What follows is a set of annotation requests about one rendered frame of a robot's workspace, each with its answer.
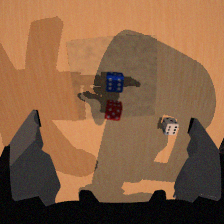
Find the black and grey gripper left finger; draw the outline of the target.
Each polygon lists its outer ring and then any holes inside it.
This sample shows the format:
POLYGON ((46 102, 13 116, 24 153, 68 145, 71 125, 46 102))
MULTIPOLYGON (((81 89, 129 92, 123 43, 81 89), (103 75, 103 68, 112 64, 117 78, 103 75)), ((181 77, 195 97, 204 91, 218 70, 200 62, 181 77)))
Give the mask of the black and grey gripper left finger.
POLYGON ((25 224, 55 204, 61 188, 44 145, 38 110, 32 110, 0 156, 0 224, 25 224))

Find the grey die with black pips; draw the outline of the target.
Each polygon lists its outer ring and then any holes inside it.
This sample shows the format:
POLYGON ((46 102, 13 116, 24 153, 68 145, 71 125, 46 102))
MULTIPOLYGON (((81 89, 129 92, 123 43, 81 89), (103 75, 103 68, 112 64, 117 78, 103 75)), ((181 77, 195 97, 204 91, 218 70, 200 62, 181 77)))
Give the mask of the grey die with black pips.
POLYGON ((175 118, 164 117, 162 126, 161 126, 161 129, 164 135, 176 135, 178 127, 179 127, 179 124, 175 118))

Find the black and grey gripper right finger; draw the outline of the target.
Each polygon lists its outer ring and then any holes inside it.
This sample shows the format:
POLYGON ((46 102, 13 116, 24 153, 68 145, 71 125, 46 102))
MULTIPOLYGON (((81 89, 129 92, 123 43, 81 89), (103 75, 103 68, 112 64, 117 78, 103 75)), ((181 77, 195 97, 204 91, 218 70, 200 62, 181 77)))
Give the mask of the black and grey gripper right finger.
POLYGON ((189 157, 176 178, 173 198, 199 205, 224 224, 224 154, 197 118, 191 118, 188 134, 189 157))

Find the red die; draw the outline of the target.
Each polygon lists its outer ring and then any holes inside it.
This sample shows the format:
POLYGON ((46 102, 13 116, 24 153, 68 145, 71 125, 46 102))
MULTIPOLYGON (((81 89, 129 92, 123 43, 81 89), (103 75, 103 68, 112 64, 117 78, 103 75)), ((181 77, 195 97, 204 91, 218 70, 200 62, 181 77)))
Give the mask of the red die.
POLYGON ((105 119, 119 121, 122 113, 122 102, 107 100, 105 109, 105 119))

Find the dark blue die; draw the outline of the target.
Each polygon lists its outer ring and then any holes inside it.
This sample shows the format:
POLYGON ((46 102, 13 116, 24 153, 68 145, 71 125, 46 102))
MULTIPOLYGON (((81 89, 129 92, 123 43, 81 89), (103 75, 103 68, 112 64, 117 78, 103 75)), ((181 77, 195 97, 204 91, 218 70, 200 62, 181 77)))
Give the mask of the dark blue die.
POLYGON ((119 72, 107 72, 106 91, 123 92, 124 76, 119 72))

